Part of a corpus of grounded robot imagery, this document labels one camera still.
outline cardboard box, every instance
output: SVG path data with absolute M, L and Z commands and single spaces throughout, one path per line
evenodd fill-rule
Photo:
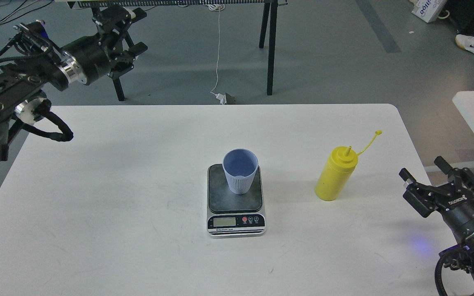
M 426 23 L 436 21 L 447 0 L 419 0 L 412 13 L 424 20 Z

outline scale platform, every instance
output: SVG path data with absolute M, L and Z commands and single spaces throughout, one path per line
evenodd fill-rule
M 260 236 L 265 232 L 261 168 L 242 195 L 230 191 L 222 164 L 207 170 L 207 232 L 214 237 Z

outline scale display screen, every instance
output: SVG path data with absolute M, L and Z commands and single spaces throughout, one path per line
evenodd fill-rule
M 214 227 L 235 226 L 235 217 L 214 218 L 213 226 Z

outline ribbed cup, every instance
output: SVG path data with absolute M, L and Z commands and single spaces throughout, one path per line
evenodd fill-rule
M 258 168 L 258 160 L 250 150 L 235 149 L 224 156 L 222 168 L 231 192 L 244 194 L 252 186 Z

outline white cable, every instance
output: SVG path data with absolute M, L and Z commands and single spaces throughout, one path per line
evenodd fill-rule
M 213 89 L 210 91 L 216 97 L 217 97 L 217 94 L 214 93 L 213 91 L 217 88 L 217 84 L 218 84 L 218 58 L 220 57 L 220 53 L 221 53 L 221 11 L 218 11 L 218 47 L 217 47 L 217 66 L 215 68 L 217 81 L 215 82 L 215 86 L 213 86 Z
M 207 6 L 210 11 L 222 11 L 225 8 L 224 4 L 205 4 L 204 6 Z
M 451 13 L 450 13 L 447 9 L 445 10 L 445 12 L 447 13 L 446 16 L 440 17 L 440 15 L 439 15 L 438 18 L 439 18 L 439 19 L 447 19 Z

